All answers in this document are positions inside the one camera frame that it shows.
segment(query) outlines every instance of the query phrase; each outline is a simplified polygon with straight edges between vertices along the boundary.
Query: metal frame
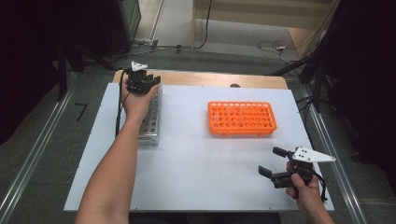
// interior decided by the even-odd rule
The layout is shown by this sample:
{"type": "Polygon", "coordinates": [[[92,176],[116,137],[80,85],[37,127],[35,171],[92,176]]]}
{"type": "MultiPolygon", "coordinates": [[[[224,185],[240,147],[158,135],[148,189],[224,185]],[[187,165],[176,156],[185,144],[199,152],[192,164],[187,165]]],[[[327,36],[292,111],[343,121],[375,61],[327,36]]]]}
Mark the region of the metal frame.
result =
{"type": "MultiPolygon", "coordinates": [[[[304,97],[312,95],[311,91],[306,86],[301,85],[301,87],[304,97]]],[[[315,111],[315,108],[310,107],[309,110],[326,154],[338,158],[337,151],[332,144],[332,139],[329,135],[329,132],[327,131],[321,114],[318,114],[315,111]]],[[[353,223],[367,223],[363,211],[361,210],[361,204],[359,203],[358,197],[355,194],[355,190],[352,188],[352,185],[347,177],[347,173],[345,172],[343,164],[340,160],[337,160],[331,162],[331,166],[353,223]]]]}
{"type": "Polygon", "coordinates": [[[52,110],[52,113],[47,120],[46,125],[38,136],[35,144],[27,156],[23,166],[20,171],[16,175],[15,179],[12,181],[10,186],[8,187],[6,196],[3,198],[3,201],[0,206],[0,223],[8,223],[9,218],[14,211],[15,206],[18,203],[18,200],[23,194],[24,189],[26,188],[30,177],[35,170],[38,162],[40,161],[41,155],[46,149],[47,143],[52,136],[53,131],[55,130],[64,109],[67,106],[67,103],[72,95],[75,85],[79,80],[79,76],[76,73],[72,73],[68,80],[69,90],[65,94],[64,98],[61,102],[58,102],[52,110]]]}

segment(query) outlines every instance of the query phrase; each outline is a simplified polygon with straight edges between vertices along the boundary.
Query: human hand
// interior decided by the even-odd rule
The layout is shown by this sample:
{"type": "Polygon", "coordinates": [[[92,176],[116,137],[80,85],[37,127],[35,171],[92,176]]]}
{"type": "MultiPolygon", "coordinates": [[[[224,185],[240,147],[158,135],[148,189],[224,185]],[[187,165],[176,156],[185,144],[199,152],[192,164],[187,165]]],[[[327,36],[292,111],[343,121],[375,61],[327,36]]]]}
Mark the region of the human hand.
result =
{"type": "MultiPolygon", "coordinates": [[[[289,169],[291,169],[291,163],[288,161],[287,170],[289,169]]],[[[317,221],[319,223],[332,223],[332,219],[320,198],[318,178],[313,176],[311,182],[306,185],[298,174],[293,174],[291,181],[299,191],[296,202],[300,211],[309,216],[313,223],[317,223],[317,221]]],[[[286,188],[286,193],[292,198],[296,196],[296,191],[293,188],[286,188]]]]}
{"type": "Polygon", "coordinates": [[[126,120],[140,123],[146,116],[149,108],[149,102],[157,93],[159,86],[153,86],[150,91],[143,96],[135,95],[134,93],[128,92],[126,89],[128,78],[122,81],[122,94],[121,101],[123,102],[123,108],[125,110],[126,120]]]}

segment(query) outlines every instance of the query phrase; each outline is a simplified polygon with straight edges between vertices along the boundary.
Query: white table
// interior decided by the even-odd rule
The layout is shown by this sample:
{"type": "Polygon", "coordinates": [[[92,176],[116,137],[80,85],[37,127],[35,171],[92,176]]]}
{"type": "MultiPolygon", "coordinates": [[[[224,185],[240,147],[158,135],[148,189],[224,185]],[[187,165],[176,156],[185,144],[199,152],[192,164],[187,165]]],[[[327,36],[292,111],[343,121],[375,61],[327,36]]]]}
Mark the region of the white table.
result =
{"type": "MultiPolygon", "coordinates": [[[[108,84],[65,211],[78,210],[93,170],[114,140],[118,92],[118,84],[108,84]]],[[[311,147],[289,90],[163,85],[160,144],[138,149],[131,211],[297,210],[285,190],[258,174],[259,165],[285,172],[287,159],[272,148],[296,146],[311,147]],[[277,129],[264,137],[213,136],[207,124],[209,101],[268,102],[277,129]]],[[[326,208],[333,210],[328,193],[327,198],[326,208]]]]}

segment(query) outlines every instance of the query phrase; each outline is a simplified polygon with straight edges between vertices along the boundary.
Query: forearm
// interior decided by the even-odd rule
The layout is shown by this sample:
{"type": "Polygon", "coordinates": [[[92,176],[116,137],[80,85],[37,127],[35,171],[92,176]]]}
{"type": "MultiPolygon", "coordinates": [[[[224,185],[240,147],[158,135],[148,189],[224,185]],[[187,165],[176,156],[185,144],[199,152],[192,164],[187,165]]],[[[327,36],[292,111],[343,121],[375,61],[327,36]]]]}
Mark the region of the forearm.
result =
{"type": "Polygon", "coordinates": [[[327,210],[323,207],[323,209],[318,209],[315,212],[308,214],[309,220],[313,224],[333,224],[334,221],[332,217],[327,212],[327,210]]]}
{"type": "Polygon", "coordinates": [[[127,215],[134,188],[140,122],[127,120],[85,189],[79,213],[86,209],[127,215]]]}

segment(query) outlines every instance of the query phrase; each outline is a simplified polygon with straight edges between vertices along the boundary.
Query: wire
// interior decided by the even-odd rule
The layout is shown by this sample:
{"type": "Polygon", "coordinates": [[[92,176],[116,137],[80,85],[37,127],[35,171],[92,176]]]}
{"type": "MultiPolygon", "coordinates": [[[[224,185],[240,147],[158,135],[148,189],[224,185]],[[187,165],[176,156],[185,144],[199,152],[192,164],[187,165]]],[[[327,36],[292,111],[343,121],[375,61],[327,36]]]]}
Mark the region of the wire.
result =
{"type": "Polygon", "coordinates": [[[256,49],[262,50],[262,51],[271,51],[278,59],[280,59],[281,61],[283,61],[286,64],[290,64],[292,62],[298,62],[298,61],[288,61],[284,58],[282,58],[280,56],[280,54],[283,52],[283,50],[285,50],[289,45],[289,42],[286,40],[272,40],[272,41],[262,41],[260,43],[256,44],[256,49]],[[273,48],[274,44],[278,44],[278,42],[283,42],[284,45],[280,45],[280,47],[283,47],[283,49],[279,50],[278,52],[276,52],[276,50],[273,48]],[[261,44],[263,43],[270,43],[269,45],[269,49],[262,49],[261,44]]]}
{"type": "Polygon", "coordinates": [[[125,55],[138,55],[138,54],[144,54],[144,53],[151,53],[151,52],[156,52],[156,51],[159,51],[159,50],[163,50],[163,49],[184,49],[184,50],[196,50],[196,49],[201,49],[204,45],[205,45],[205,43],[206,43],[206,40],[207,40],[207,30],[208,30],[208,25],[209,25],[209,17],[210,17],[210,11],[211,11],[211,8],[212,8],[212,2],[213,2],[213,0],[210,0],[210,2],[209,2],[209,8],[208,8],[208,10],[207,10],[207,15],[206,15],[206,25],[205,25],[205,40],[204,40],[204,42],[201,44],[201,46],[200,47],[198,47],[198,48],[191,48],[191,47],[189,47],[189,46],[155,46],[155,49],[153,49],[153,50],[150,50],[150,51],[146,51],[146,52],[139,52],[139,53],[131,53],[131,54],[125,54],[125,55]]]}
{"type": "MultiPolygon", "coordinates": [[[[105,60],[107,60],[107,62],[109,64],[111,64],[112,66],[114,66],[115,63],[117,63],[123,55],[121,56],[112,56],[112,57],[108,57],[108,58],[104,58],[105,60]]],[[[99,62],[95,61],[94,59],[85,59],[83,60],[83,62],[87,65],[94,65],[94,64],[99,64],[99,62]]]]}
{"type": "Polygon", "coordinates": [[[306,131],[306,135],[308,135],[308,140],[309,140],[309,143],[311,144],[312,149],[315,150],[314,144],[312,142],[312,137],[308,131],[308,126],[307,126],[308,112],[311,108],[311,105],[312,105],[312,100],[309,100],[301,110],[304,110],[304,127],[305,127],[305,131],[306,131]]]}
{"type": "Polygon", "coordinates": [[[320,43],[320,40],[323,38],[323,32],[325,32],[324,30],[322,30],[321,32],[320,32],[320,35],[319,35],[319,37],[318,37],[318,40],[317,40],[317,48],[318,48],[318,46],[319,46],[319,43],[320,43]]]}
{"type": "Polygon", "coordinates": [[[209,25],[209,17],[210,17],[210,10],[212,9],[212,0],[210,0],[210,2],[209,2],[209,9],[207,10],[207,16],[206,16],[206,27],[205,27],[205,40],[204,40],[204,43],[202,43],[202,45],[200,46],[200,47],[198,47],[198,48],[194,48],[194,49],[201,49],[203,46],[204,46],[204,44],[206,43],[206,40],[207,40],[207,26],[209,25]]]}
{"type": "MultiPolygon", "coordinates": [[[[305,64],[302,64],[300,67],[297,67],[297,68],[300,68],[300,69],[301,69],[300,73],[304,70],[304,69],[302,68],[302,66],[304,66],[304,65],[305,65],[305,64]]],[[[299,76],[300,73],[299,73],[298,71],[296,71],[297,68],[293,68],[293,71],[294,71],[294,73],[295,73],[297,76],[299,76]]],[[[295,75],[292,75],[290,72],[291,72],[291,71],[288,72],[289,76],[295,77],[295,75]]]]}
{"type": "Polygon", "coordinates": [[[300,103],[301,101],[304,101],[304,100],[311,100],[312,99],[312,96],[307,96],[307,97],[304,97],[304,98],[302,98],[302,99],[300,99],[300,100],[296,100],[296,103],[300,103]]]}
{"type": "Polygon", "coordinates": [[[201,0],[201,34],[204,33],[204,0],[201,0]]]}
{"type": "Polygon", "coordinates": [[[129,93],[128,93],[128,95],[127,95],[127,97],[125,97],[125,100],[123,101],[122,105],[120,105],[120,103],[121,103],[121,97],[122,97],[122,82],[123,82],[123,76],[124,76],[125,73],[128,73],[130,70],[131,70],[131,68],[126,68],[126,69],[124,69],[124,70],[122,71],[122,73],[121,73],[121,76],[120,76],[120,82],[119,82],[119,87],[120,87],[120,91],[119,91],[119,105],[117,106],[118,112],[117,112],[117,119],[116,119],[116,137],[117,137],[117,135],[119,134],[119,131],[120,131],[121,110],[122,110],[122,108],[123,108],[123,104],[125,103],[126,98],[127,98],[128,95],[129,95],[129,93]]]}
{"type": "Polygon", "coordinates": [[[319,28],[314,32],[314,34],[311,35],[311,37],[309,37],[309,39],[307,39],[302,45],[300,45],[300,46],[297,47],[296,49],[299,49],[300,47],[306,45],[309,41],[312,40],[312,38],[314,38],[314,37],[317,35],[317,33],[319,32],[319,30],[321,30],[321,29],[324,27],[324,25],[327,24],[330,15],[331,15],[332,12],[334,11],[335,6],[338,6],[339,2],[340,2],[340,0],[338,0],[334,5],[332,5],[332,9],[330,10],[329,14],[327,14],[326,19],[324,19],[323,23],[322,23],[322,24],[319,26],[319,28]]]}
{"type": "Polygon", "coordinates": [[[318,175],[317,172],[315,172],[315,171],[312,171],[312,172],[313,172],[313,175],[315,175],[319,179],[319,183],[322,186],[322,192],[320,194],[320,199],[324,203],[325,201],[327,201],[327,198],[326,198],[326,195],[325,195],[326,187],[327,187],[327,181],[321,175],[318,175]]]}

